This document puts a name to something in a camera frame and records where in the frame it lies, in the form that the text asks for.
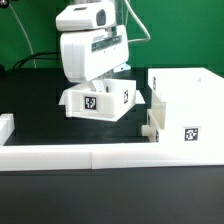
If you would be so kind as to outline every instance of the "black surface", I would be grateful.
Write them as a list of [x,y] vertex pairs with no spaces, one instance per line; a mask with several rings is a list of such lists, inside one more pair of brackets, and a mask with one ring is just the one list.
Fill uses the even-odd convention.
[[[137,79],[137,89],[144,93],[145,74],[140,69],[131,74],[121,73],[119,77]],[[65,108],[58,102],[63,90],[73,85],[59,69],[8,71],[0,79],[0,113],[14,113],[16,131],[6,145],[147,141],[141,136],[140,127],[145,123],[148,105],[134,106],[116,123],[66,118]]]
[[222,167],[0,173],[0,223],[223,224]]
[[[135,78],[139,71],[120,77]],[[69,85],[62,71],[9,71],[6,77],[0,79],[1,112],[16,116],[16,133],[8,144],[84,142],[79,135],[86,130],[95,130],[85,136],[86,142],[142,141],[133,128],[144,119],[142,107],[133,108],[118,123],[66,120],[56,104],[56,96]],[[137,88],[147,95],[144,85],[140,78]],[[74,125],[79,132],[67,136],[63,128],[73,130]],[[124,125],[134,129],[126,137]],[[98,130],[102,126],[108,131]],[[0,172],[1,224],[223,222],[222,166]]]

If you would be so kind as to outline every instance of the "black cable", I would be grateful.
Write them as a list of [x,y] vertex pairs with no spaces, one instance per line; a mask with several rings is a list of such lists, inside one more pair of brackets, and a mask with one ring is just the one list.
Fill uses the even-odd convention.
[[[12,69],[18,69],[18,68],[22,68],[22,66],[28,62],[29,60],[32,59],[43,59],[43,60],[48,60],[49,58],[40,58],[39,56],[46,56],[46,55],[53,55],[53,54],[61,54],[60,51],[45,51],[45,52],[39,52],[36,54],[32,54],[27,58],[24,58],[18,62],[16,62],[16,64],[12,67]],[[59,60],[60,58],[50,58],[50,60]]]

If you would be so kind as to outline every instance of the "white block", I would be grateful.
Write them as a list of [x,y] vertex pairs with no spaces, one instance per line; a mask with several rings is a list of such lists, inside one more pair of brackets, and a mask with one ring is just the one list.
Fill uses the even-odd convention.
[[13,114],[2,114],[0,116],[0,145],[5,144],[14,129]]

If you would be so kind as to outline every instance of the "white box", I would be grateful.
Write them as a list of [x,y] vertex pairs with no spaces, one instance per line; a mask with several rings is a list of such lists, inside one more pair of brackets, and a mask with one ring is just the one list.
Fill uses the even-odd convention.
[[204,68],[149,69],[152,142],[216,142],[224,130],[224,80]]
[[117,121],[135,105],[136,81],[105,79],[104,85],[108,92],[96,91],[92,82],[65,90],[59,104],[65,105],[66,117]]

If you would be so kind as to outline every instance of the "green wall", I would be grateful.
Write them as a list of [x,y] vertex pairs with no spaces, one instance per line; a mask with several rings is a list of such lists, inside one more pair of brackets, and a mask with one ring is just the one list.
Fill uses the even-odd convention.
[[[55,17],[69,0],[20,0],[12,2],[30,37],[34,52],[54,51],[60,33]],[[199,67],[224,73],[223,0],[131,0],[137,15],[149,29],[150,42],[130,45],[129,64],[138,67]],[[129,17],[130,39],[143,37]],[[0,10],[0,63],[7,69],[30,55],[11,9]],[[58,67],[54,61],[38,61],[38,67]]]

